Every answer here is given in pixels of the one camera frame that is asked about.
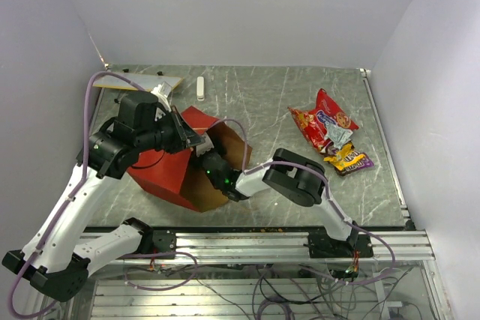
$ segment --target marble floor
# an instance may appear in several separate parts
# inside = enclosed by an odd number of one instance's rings
[[[253,147],[250,167],[267,160],[277,148],[287,148],[322,162],[307,144],[287,107],[312,109],[320,88],[360,126],[352,135],[353,144],[375,163],[375,167],[346,177],[325,165],[331,191],[340,206],[358,224],[403,225],[398,190],[387,160],[368,92],[359,70],[325,67],[213,67],[117,65],[131,73],[180,76],[184,80],[172,93],[180,111],[190,105],[209,115],[239,120]],[[196,96],[196,80],[205,77],[205,101]],[[124,91],[107,89],[99,102],[94,128],[116,115],[115,98]],[[321,225],[315,211],[299,207],[274,190],[266,190],[244,202],[197,213],[145,193],[125,174],[106,193],[91,226],[117,226],[128,217],[137,217],[151,226],[315,226]]]

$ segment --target purple candy wrapper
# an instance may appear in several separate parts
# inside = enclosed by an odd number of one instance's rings
[[[337,151],[338,150],[336,148],[334,148],[332,145],[330,145],[326,149],[326,155],[334,156],[337,153]],[[368,157],[368,155],[366,155],[366,153],[359,153],[355,149],[353,150],[353,152],[351,154],[346,156],[345,160],[346,161],[351,161],[355,157],[359,156],[360,154],[364,154],[365,157],[363,159],[360,159],[356,164],[351,165],[351,166],[347,166],[343,170],[338,170],[337,168],[335,168],[335,171],[337,172],[337,174],[339,174],[339,176],[345,176],[345,175],[348,175],[348,174],[352,174],[353,172],[357,172],[358,170],[367,169],[367,168],[371,168],[371,167],[375,166],[374,162]]]
[[[367,168],[371,168],[372,166],[375,166],[374,162],[368,157],[368,155],[366,155],[366,153],[360,153],[360,154],[364,154],[365,157],[363,159],[360,159],[357,162],[357,164],[348,166],[344,170],[335,169],[337,171],[337,174],[339,174],[339,176],[345,176],[348,174],[352,174],[353,172],[357,172],[358,170],[367,169]],[[357,151],[354,151],[352,155],[357,156],[359,155],[359,153]]]

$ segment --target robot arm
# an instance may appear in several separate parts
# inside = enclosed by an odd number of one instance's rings
[[[75,197],[70,199],[69,194],[82,177],[82,152],[46,222],[22,250],[12,250],[3,258],[2,264],[15,274],[27,259],[33,259],[23,277],[41,293],[66,301],[83,287],[89,275],[113,259],[152,249],[152,229],[135,219],[126,220],[115,231],[98,239],[77,245],[98,209],[102,194],[116,185],[127,168],[138,161],[142,151],[165,150],[174,154],[204,141],[176,108],[170,108],[158,88],[152,93],[132,91],[122,99],[118,116],[89,137],[87,178]],[[55,219],[58,210],[65,206],[61,216]],[[39,251],[39,240],[54,223]]]
[[[215,147],[207,135],[200,136],[191,129],[158,88],[152,93],[130,92],[121,100],[118,116],[89,137],[86,182],[70,199],[68,194],[82,177],[81,152],[67,188],[52,213],[21,250],[6,254],[2,261],[6,268],[18,274],[31,255],[37,253],[23,277],[39,292],[67,301],[90,275],[112,260],[129,253],[151,253],[153,230],[134,218],[93,241],[79,245],[77,241],[98,209],[102,194],[116,185],[128,167],[138,161],[141,152],[152,149],[174,154],[195,148],[196,162],[205,170],[214,188],[231,200],[245,200],[273,188],[297,205],[315,206],[328,236],[337,242],[334,246],[345,247],[345,253],[351,253],[358,233],[345,223],[351,219],[333,198],[325,198],[324,183],[315,176],[324,172],[320,164],[278,149],[265,167],[256,168],[257,171],[234,169],[222,159],[220,145]],[[66,209],[56,220],[58,209],[64,206]],[[53,223],[43,249],[37,250],[39,240]]]
[[[352,218],[344,213],[331,194],[327,199],[323,181],[312,173],[323,175],[323,166],[279,148],[272,159],[253,170],[241,172],[221,157],[223,149],[220,145],[214,146],[208,135],[204,137],[205,142],[196,150],[197,162],[215,189],[221,190],[229,199],[239,201],[273,188],[297,205],[314,207],[327,235],[353,252],[358,232],[347,225]]]

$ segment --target red snack bag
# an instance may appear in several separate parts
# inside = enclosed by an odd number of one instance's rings
[[[359,127],[345,112],[331,99],[325,89],[320,89],[316,95],[316,108],[309,111],[288,108],[293,120],[297,124],[306,140],[318,151],[322,152],[331,140],[326,139],[327,122],[344,129],[357,130]]]

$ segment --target snack bag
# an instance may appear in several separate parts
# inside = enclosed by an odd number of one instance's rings
[[[341,150],[330,145],[325,150],[325,154],[324,161],[332,164],[339,176],[345,176],[358,170],[375,166],[366,153],[357,152],[351,142],[345,144]]]
[[[297,124],[306,140],[319,152],[332,141],[326,137],[327,123],[337,125],[343,129],[357,130],[359,127],[345,112],[331,99],[324,89],[316,95],[316,108],[303,111],[288,108],[293,120]]]

